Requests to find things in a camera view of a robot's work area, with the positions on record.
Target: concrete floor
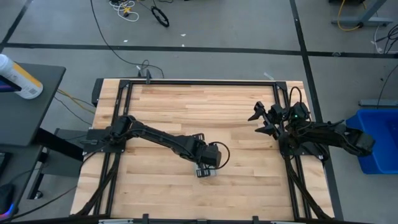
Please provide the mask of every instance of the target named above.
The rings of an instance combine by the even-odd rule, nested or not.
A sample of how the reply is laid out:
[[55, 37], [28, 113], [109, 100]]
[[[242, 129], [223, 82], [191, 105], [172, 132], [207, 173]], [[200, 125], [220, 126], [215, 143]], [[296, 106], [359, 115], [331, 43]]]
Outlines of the concrete floor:
[[[25, 0], [0, 1], [0, 39], [4, 38], [24, 3]], [[94, 0], [98, 22], [111, 45], [300, 50], [288, 0], [175, 0], [173, 4], [157, 4], [169, 17], [171, 26], [168, 29], [160, 26], [147, 9], [138, 4], [134, 11], [140, 14], [140, 19], [132, 23], [119, 18], [107, 0]], [[338, 8], [339, 5], [329, 4], [327, 0], [297, 0], [307, 49], [374, 53], [371, 40], [375, 28], [340, 31], [330, 24]], [[361, 6], [346, 6], [343, 14], [362, 11]], [[379, 16], [398, 20], [397, 11], [398, 2], [388, 1], [379, 10]], [[385, 35], [389, 27], [380, 28], [379, 36]], [[34, 0], [9, 43], [104, 45], [90, 2], [81, 0]], [[120, 61], [109, 50], [5, 48], [3, 53], [18, 62], [66, 67], [60, 88], [87, 101], [90, 101], [96, 78], [132, 77], [137, 73], [135, 66]], [[303, 81], [307, 96], [310, 95], [301, 56], [151, 51], [118, 53], [137, 63], [149, 59], [151, 64], [164, 70], [166, 78], [267, 80], [266, 72], [275, 80]], [[359, 109], [358, 100], [377, 98], [383, 85], [381, 78], [385, 80], [396, 63], [394, 59], [310, 57], [323, 119], [349, 118]], [[160, 75], [156, 69], [151, 72], [154, 76]], [[398, 74], [389, 80], [383, 98], [398, 98], [398, 92], [394, 91], [397, 83]], [[83, 119], [92, 122], [91, 114], [63, 96], [59, 98]], [[84, 131], [88, 125], [76, 119], [59, 102], [53, 101], [42, 127], [49, 131], [55, 131], [55, 128]], [[398, 176], [364, 175], [357, 158], [341, 149], [331, 149], [331, 156], [344, 219], [396, 223]], [[23, 201], [21, 213], [58, 196], [76, 182], [77, 179], [68, 177], [45, 176], [40, 187], [44, 198]], [[65, 217], [72, 201], [73, 193], [70, 193], [20, 220]]]

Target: blue plastic container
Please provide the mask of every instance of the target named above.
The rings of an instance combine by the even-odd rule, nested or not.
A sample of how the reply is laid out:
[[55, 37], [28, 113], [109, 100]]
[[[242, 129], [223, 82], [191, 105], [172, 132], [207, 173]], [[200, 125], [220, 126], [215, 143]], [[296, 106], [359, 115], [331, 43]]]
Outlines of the blue plastic container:
[[358, 157], [365, 174], [398, 174], [398, 110], [359, 110], [346, 124], [376, 141], [370, 156]]

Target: wooden table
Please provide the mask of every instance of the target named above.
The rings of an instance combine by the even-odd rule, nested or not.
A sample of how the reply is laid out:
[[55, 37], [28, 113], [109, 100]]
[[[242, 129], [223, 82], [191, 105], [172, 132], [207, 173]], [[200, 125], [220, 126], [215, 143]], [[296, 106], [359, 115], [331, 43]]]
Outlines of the wooden table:
[[[94, 128], [110, 125], [118, 83], [118, 79], [104, 80]], [[302, 82], [286, 84], [289, 91], [293, 86], [299, 87], [307, 104]], [[299, 94], [295, 92], [292, 103], [298, 100]], [[266, 108], [273, 105], [272, 88], [134, 85], [129, 114], [170, 134], [204, 133], [206, 142], [225, 143], [231, 149], [231, 159], [216, 177], [198, 179], [194, 176], [194, 164], [170, 149], [144, 139], [131, 139], [122, 154], [111, 216], [140, 218], [149, 213], [151, 218], [251, 220], [257, 215], [260, 220], [293, 220], [278, 143], [268, 135], [254, 132], [262, 125], [261, 120], [247, 122], [257, 101], [262, 101]], [[221, 146], [220, 151], [223, 163], [226, 151]], [[97, 188], [103, 157], [93, 156], [81, 169], [71, 213], [79, 211]], [[321, 162], [313, 156], [302, 156], [302, 165], [308, 191], [325, 213], [333, 216]], [[304, 217], [302, 199], [296, 192]]]

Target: white cable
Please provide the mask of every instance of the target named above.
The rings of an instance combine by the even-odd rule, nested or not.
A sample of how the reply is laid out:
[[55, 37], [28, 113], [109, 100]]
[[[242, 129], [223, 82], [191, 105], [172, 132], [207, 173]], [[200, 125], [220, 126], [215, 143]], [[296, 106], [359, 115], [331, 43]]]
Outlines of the white cable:
[[136, 12], [132, 12], [132, 11], [128, 11], [128, 12], [127, 12], [128, 14], [135, 14], [135, 15], [137, 15], [137, 19], [135, 19], [135, 20], [128, 19], [128, 18], [124, 17], [123, 14], [120, 15], [120, 12], [124, 12], [124, 8], [122, 8], [122, 6], [123, 6], [123, 7], [130, 7], [130, 8], [132, 8], [133, 6], [136, 5], [136, 3], [135, 3], [134, 1], [124, 1], [124, 2], [121, 2], [119, 5], [114, 5], [114, 4], [112, 4], [111, 1], [109, 1], [109, 4], [113, 7], [113, 9], [114, 9], [115, 11], [118, 12], [118, 16], [119, 16], [120, 18], [125, 19], [125, 20], [127, 20], [127, 21], [129, 21], [129, 22], [137, 22], [137, 21], [138, 21], [138, 19], [139, 19], [139, 14], [136, 13]]
[[[377, 26], [377, 28], [376, 28], [376, 30], [374, 31], [374, 37], [373, 37], [373, 41], [374, 41], [374, 47], [376, 48], [376, 51], [379, 53], [379, 54], [384, 54], [383, 53], [383, 49], [379, 49], [379, 47], [377, 46], [377, 32], [378, 32], [378, 30], [379, 30], [379, 27], [380, 27], [380, 25], [378, 25]], [[392, 53], [392, 54], [396, 54], [396, 53], [398, 53], [398, 51], [390, 51], [390, 52], [388, 52], [388, 53]]]

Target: black table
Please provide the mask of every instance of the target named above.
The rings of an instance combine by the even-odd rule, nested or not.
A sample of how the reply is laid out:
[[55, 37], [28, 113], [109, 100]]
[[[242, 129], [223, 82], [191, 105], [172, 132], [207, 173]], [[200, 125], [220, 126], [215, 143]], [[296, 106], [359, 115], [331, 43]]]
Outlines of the black table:
[[[39, 172], [28, 194], [28, 199], [35, 198], [44, 176], [42, 172], [44, 168], [50, 169], [50, 162], [44, 165], [51, 161], [51, 159], [47, 159], [48, 153], [43, 152], [44, 147], [53, 150], [54, 154], [63, 155], [65, 160], [71, 159], [79, 163], [83, 160], [80, 147], [40, 128], [65, 73], [65, 68], [26, 63], [20, 63], [20, 65], [38, 79], [43, 84], [44, 89], [40, 96], [32, 100], [25, 100], [15, 93], [0, 94], [0, 152], [11, 153], [10, 161], [0, 176], [0, 185], [9, 183], [15, 176], [25, 172], [12, 182], [15, 186], [15, 192], [14, 206], [10, 215], [17, 212], [15, 208], [21, 201], [37, 162], [41, 162], [41, 165], [36, 168]], [[53, 174], [63, 175], [62, 172], [57, 172], [57, 170], [53, 170]]]

